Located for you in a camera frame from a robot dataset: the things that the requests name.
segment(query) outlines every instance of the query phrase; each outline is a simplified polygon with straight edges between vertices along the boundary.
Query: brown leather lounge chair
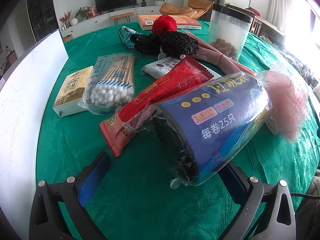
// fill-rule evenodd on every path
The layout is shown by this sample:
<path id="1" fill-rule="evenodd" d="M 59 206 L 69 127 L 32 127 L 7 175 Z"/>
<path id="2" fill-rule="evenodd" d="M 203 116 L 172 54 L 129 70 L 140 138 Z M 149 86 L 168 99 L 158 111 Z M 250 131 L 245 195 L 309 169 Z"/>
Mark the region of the brown leather lounge chair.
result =
<path id="1" fill-rule="evenodd" d="M 161 14 L 167 15 L 186 15 L 192 19 L 198 19 L 205 14 L 213 5 L 212 1 L 208 0 L 188 0 L 188 5 L 183 8 L 178 8 L 170 3 L 165 2 L 161 8 Z"/>

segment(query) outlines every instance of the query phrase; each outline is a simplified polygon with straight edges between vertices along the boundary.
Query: white cabinet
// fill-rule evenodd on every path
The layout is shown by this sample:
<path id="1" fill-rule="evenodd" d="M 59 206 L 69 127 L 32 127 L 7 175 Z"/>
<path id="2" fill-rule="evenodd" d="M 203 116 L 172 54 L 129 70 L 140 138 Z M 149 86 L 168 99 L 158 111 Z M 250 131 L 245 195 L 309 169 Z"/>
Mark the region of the white cabinet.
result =
<path id="1" fill-rule="evenodd" d="M 62 37 L 65 37 L 69 34 L 72 34 L 72 37 L 75 38 L 75 37 L 81 36 L 85 33 L 86 33 L 86 31 L 84 30 L 83 23 L 78 23 L 74 26 L 67 28 L 66 30 L 63 30 L 61 32 L 61 35 L 62 35 Z"/>
<path id="2" fill-rule="evenodd" d="M 138 18 L 137 18 L 138 12 L 137 12 L 136 9 L 121 10 L 121 11 L 118 11 L 118 12 L 109 13 L 109 15 L 110 15 L 110 17 L 111 17 L 111 16 L 120 15 L 120 14 L 125 14 L 125 13 L 130 13 L 130 12 L 134 13 L 134 15 L 130 16 L 130 21 L 131 21 L 131 22 L 137 21 L 137 20 L 138 20 Z M 118 24 L 120 24 L 120 23 L 126 23 L 126 22 L 127 22 L 126 17 L 118 18 Z M 114 24 L 115 24 L 115 21 L 114 21 L 114 20 L 111 20 L 111 24 L 114 25 Z"/>
<path id="3" fill-rule="evenodd" d="M 103 14 L 83 22 L 86 33 L 110 26 L 109 14 Z"/>
<path id="4" fill-rule="evenodd" d="M 151 15 L 151 14 L 161 14 L 159 12 L 159 6 L 148 6 L 148 7 L 139 7 L 138 15 Z"/>

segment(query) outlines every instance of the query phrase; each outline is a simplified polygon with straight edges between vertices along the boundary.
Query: pink mesh sponge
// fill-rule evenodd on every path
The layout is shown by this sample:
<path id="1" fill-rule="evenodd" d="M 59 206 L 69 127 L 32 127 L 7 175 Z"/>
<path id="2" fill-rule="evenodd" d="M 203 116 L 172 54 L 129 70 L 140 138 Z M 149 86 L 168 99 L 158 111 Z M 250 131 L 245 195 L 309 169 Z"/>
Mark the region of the pink mesh sponge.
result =
<path id="1" fill-rule="evenodd" d="M 297 140 L 308 114 L 308 87 L 300 75 L 291 75 L 282 64 L 256 76 L 271 102 L 266 124 L 273 134 L 281 133 L 292 143 Z"/>

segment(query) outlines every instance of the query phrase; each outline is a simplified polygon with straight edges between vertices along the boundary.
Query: white vase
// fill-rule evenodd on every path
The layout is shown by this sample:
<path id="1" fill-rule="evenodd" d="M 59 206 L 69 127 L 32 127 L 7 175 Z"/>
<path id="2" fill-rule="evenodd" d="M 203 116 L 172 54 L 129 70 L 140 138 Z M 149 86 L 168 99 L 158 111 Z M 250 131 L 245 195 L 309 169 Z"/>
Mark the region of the white vase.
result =
<path id="1" fill-rule="evenodd" d="M 157 0 L 155 0 L 155 6 L 161 6 L 161 5 L 163 5 L 163 1 L 157 1 Z"/>
<path id="2" fill-rule="evenodd" d="M 71 26 L 75 25 L 78 23 L 78 19 L 77 18 L 73 18 L 71 21 L 70 21 L 70 24 Z"/>

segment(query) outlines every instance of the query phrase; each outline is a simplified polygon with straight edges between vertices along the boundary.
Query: silver bolt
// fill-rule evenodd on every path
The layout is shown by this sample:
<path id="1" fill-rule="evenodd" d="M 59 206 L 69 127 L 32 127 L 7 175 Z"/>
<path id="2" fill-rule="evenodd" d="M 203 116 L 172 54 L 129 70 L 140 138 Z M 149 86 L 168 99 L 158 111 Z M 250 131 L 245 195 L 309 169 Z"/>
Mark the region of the silver bolt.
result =
<path id="1" fill-rule="evenodd" d="M 259 180 L 256 177 L 252 176 L 252 177 L 250 177 L 250 181 L 252 183 L 257 183 Z"/>
<path id="2" fill-rule="evenodd" d="M 287 186 L 287 183 L 285 182 L 285 180 L 281 179 L 280 185 L 281 185 L 282 187 L 286 187 L 286 186 Z"/>
<path id="3" fill-rule="evenodd" d="M 68 183 L 75 182 L 75 180 L 76 180 L 76 178 L 74 176 L 70 176 L 69 178 L 67 178 Z"/>
<path id="4" fill-rule="evenodd" d="M 44 181 L 44 180 L 41 180 L 41 181 L 39 181 L 39 183 L 38 183 L 39 187 L 44 186 L 44 184 L 45 184 L 45 181 Z"/>

